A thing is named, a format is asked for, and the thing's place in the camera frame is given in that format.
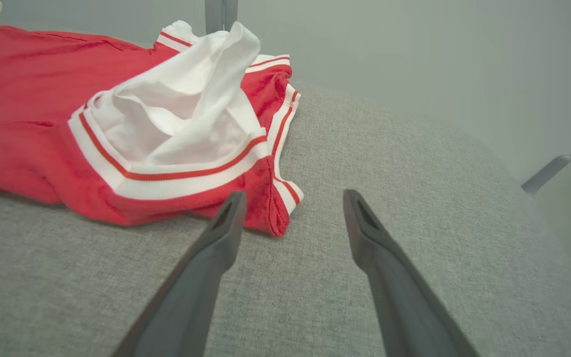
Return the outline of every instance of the red garment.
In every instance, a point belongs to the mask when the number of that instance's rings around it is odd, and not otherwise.
[[[245,226],[283,235],[289,214],[303,198],[301,190],[279,174],[278,158],[300,97],[287,80],[291,75],[287,56],[260,55],[246,71],[241,87],[267,135],[256,138],[245,153],[220,167],[171,176],[134,176],[104,152],[89,128],[81,126],[98,157],[107,161],[103,165],[113,166],[125,178],[139,181],[138,185],[207,176],[243,160],[252,145],[268,148],[267,156],[251,169],[215,189],[200,191],[197,187],[196,193],[179,197],[171,193],[164,199],[134,199],[117,193],[89,163],[82,152],[89,147],[80,147],[70,129],[73,121],[80,120],[81,106],[96,93],[199,41],[182,32],[186,26],[166,27],[152,49],[107,36],[0,27],[0,192],[64,203],[91,219],[129,226],[186,211],[212,217],[229,193],[244,190],[248,197]]]

